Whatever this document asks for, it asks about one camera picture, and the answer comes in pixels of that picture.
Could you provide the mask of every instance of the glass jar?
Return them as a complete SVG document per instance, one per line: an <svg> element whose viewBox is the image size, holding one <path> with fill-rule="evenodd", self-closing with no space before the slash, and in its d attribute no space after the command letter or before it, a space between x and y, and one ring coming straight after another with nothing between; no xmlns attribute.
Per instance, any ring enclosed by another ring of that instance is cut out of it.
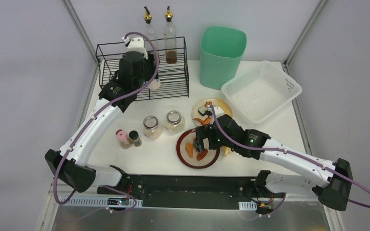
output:
<svg viewBox="0 0 370 231"><path fill-rule="evenodd" d="M128 134L128 137L130 138L130 140L132 141L135 147L139 147L143 143L140 140L140 136L138 135L137 131L130 131L130 133Z"/></svg>
<svg viewBox="0 0 370 231"><path fill-rule="evenodd" d="M120 142L120 146L122 149L130 148L132 145L132 141L128 139L127 132L124 130L118 130L116 132L117 140Z"/></svg>
<svg viewBox="0 0 370 231"><path fill-rule="evenodd" d="M147 116L143 121L143 125L144 135L153 140L158 138L164 130L164 128L159 125L158 119L153 115Z"/></svg>
<svg viewBox="0 0 370 231"><path fill-rule="evenodd" d="M167 113L167 121L165 122L165 128L168 130L170 135L175 135L178 132L184 130L185 120L182 118L181 113L178 111L170 111Z"/></svg>

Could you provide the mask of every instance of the pink lid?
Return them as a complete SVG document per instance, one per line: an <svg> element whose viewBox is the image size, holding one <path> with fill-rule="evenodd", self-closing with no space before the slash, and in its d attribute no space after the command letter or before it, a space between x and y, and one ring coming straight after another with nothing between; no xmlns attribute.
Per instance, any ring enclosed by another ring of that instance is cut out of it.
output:
<svg viewBox="0 0 370 231"><path fill-rule="evenodd" d="M128 135L124 130L118 130L116 135L119 141L126 141L128 139Z"/></svg>

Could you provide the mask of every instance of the food scrap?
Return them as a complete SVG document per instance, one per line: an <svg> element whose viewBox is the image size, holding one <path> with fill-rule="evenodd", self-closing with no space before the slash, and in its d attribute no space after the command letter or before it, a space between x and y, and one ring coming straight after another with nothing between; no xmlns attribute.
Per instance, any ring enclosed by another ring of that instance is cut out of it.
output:
<svg viewBox="0 0 370 231"><path fill-rule="evenodd" d="M205 107L208 107L209 105L212 105L212 102L206 102Z"/></svg>
<svg viewBox="0 0 370 231"><path fill-rule="evenodd" d="M188 153L188 156L194 158L194 146L191 143L185 144L185 150Z"/></svg>
<svg viewBox="0 0 370 231"><path fill-rule="evenodd" d="M211 117L210 116L208 116L208 118L206 118L205 120L202 120L202 119L199 119L199 118L194 118L194 120L198 121L202 125L207 125L207 124L211 123Z"/></svg>
<svg viewBox="0 0 370 231"><path fill-rule="evenodd" d="M207 154L208 154L208 149L206 149L206 148L205 148L204 152L202 152L202 153L198 152L197 160L201 161L203 158L206 157Z"/></svg>

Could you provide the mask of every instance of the black wire rack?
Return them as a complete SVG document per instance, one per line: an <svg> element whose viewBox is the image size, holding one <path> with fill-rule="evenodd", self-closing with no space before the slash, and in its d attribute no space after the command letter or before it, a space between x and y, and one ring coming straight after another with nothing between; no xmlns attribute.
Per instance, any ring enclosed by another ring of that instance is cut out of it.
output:
<svg viewBox="0 0 370 231"><path fill-rule="evenodd" d="M158 39L159 44L163 43L163 38ZM189 71L186 55L185 37L177 37L177 44L183 44L176 48L177 62L169 64L166 61L165 51L172 49L159 49L159 69L158 76L161 87L157 90L148 88L137 94L137 101L165 99L174 97L189 97ZM98 44L96 58L100 67L99 85L101 88L113 77L119 69L119 61L126 52L124 42Z"/></svg>

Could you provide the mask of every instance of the yellow plate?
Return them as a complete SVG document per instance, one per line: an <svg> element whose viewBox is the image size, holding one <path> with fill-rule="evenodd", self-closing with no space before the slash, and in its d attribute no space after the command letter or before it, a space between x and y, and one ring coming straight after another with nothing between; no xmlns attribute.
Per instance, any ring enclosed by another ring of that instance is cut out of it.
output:
<svg viewBox="0 0 370 231"><path fill-rule="evenodd" d="M206 102L212 102L213 105L222 108L222 110L225 112L225 114L228 114L230 117L233 116L232 109L230 109L229 105L227 105L227 103L225 101L223 101L221 99L205 99L205 100L201 100L201 101L197 102L194 105L194 107L192 108L192 112L191 112L192 121L194 122L194 124L196 126L201 126L202 124L199 123L198 121L194 120L195 118L199 118L201 120L205 120L206 118L208 118L207 115L201 116L198 113L198 109L200 107L202 107L202 106L205 106L205 103Z"/></svg>

